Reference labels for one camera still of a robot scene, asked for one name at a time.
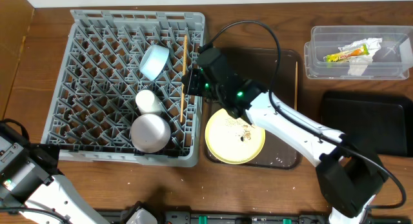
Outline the pink bowl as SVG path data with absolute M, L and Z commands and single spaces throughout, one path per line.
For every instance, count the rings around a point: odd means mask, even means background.
M 144 153 L 154 153 L 169 142 L 171 130 L 168 123 L 155 114 L 139 116 L 130 128 L 133 146 Z

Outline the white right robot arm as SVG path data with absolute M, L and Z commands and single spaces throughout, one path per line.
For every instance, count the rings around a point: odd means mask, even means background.
M 330 223 L 362 223 L 388 176 L 378 155 L 362 150 L 339 130 L 284 104 L 265 86 L 243 79 L 220 49 L 199 47 L 197 69 L 184 76 L 185 92 L 218 101 L 228 115 L 261 127 L 306 157 L 316 169 Z

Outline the wooden chopstick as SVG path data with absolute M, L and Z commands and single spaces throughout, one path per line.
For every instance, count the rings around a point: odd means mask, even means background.
M 295 87 L 294 87 L 294 110 L 297 110 L 297 99 L 298 99 L 298 61 L 296 61 L 294 85 L 295 85 Z
M 183 68 L 182 68 L 182 74 L 183 74 L 183 76 L 182 76 L 182 79 L 181 79 L 181 82 L 182 82 L 182 85 L 181 85 L 181 106 L 180 106 L 180 118 L 179 118 L 179 121 L 180 121 L 180 123 L 183 123 L 183 119 L 184 119 L 184 116 L 183 116 L 183 112 L 184 112 L 184 104 L 185 104 L 185 93 L 184 93 L 184 88 L 185 88 L 185 85 L 184 85 L 184 82 L 183 82 L 183 77 L 186 75 L 186 69 L 187 69 L 187 51 L 188 51 L 188 36 L 185 34 L 185 37 L 184 37 L 184 45 L 183 45 Z

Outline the cream white cup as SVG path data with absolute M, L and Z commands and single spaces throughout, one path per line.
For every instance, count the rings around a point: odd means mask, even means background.
M 137 93 L 135 102 L 139 112 L 144 114 L 162 114 L 161 100 L 151 90 L 141 90 Z

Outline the light blue saucer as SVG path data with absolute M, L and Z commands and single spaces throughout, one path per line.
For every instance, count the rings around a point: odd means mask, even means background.
M 139 71 L 150 81 L 163 70 L 169 57 L 169 49 L 159 45 L 152 45 L 145 52 L 140 65 Z

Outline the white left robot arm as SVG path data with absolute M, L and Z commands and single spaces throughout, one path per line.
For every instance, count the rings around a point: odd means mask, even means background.
M 25 127 L 1 121 L 1 212 L 36 223 L 107 223 L 57 168 L 59 148 L 32 144 Z

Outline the white paper napkin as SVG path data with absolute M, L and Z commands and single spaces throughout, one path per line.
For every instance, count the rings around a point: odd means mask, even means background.
M 339 51 L 353 50 L 354 48 L 366 44 L 368 55 L 351 57 L 349 59 L 348 75 L 361 76 L 367 69 L 367 66 L 373 62 L 373 56 L 381 49 L 382 38 L 368 38 L 359 41 L 354 41 L 349 45 L 339 47 Z

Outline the yellow plate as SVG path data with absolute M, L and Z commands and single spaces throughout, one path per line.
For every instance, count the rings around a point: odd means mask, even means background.
M 221 108 L 206 124 L 205 142 L 218 160 L 238 165 L 251 161 L 261 152 L 265 131 L 241 118 L 232 118 Z

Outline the yellow green snack wrapper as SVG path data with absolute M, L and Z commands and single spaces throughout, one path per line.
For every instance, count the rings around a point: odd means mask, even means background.
M 338 63 L 348 61 L 351 57 L 367 56 L 369 51 L 366 44 L 352 47 L 349 50 L 341 51 L 335 54 L 329 54 L 324 57 L 327 63 Z

